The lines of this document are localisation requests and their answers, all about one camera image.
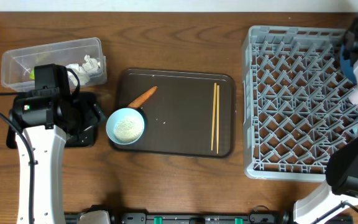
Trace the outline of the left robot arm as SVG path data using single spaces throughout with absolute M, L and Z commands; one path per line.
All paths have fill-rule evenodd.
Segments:
M 94 94 L 59 88 L 32 90 L 10 113 L 20 157 L 18 223 L 67 223 L 63 209 L 65 146 L 94 144 L 105 118 Z

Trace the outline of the white tissue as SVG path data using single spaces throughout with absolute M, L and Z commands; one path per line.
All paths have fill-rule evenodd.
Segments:
M 85 63 L 82 65 L 73 63 L 66 66 L 67 69 L 71 69 L 76 73 L 81 86 L 86 85 L 90 81 L 90 74 L 97 72 L 101 67 L 101 62 L 91 58 L 89 55 L 85 55 L 84 60 Z

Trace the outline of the pink white cup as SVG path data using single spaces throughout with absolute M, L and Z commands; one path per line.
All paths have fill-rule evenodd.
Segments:
M 349 95 L 349 101 L 353 105 L 358 105 L 358 89 L 354 88 L 352 93 Z

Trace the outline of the yellow green snack wrapper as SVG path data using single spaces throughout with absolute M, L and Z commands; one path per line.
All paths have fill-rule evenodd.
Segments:
M 32 80 L 35 79 L 35 70 L 31 71 L 29 78 L 32 79 Z

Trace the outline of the large blue plate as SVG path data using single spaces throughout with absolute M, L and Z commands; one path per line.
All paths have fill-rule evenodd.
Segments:
M 345 46 L 341 45 L 341 53 L 339 54 L 339 59 L 340 59 L 342 72 L 348 80 L 356 84 L 357 80 L 353 72 L 353 66 L 351 65 L 351 61 L 349 59 L 346 60 L 344 58 L 344 52 L 345 52 Z

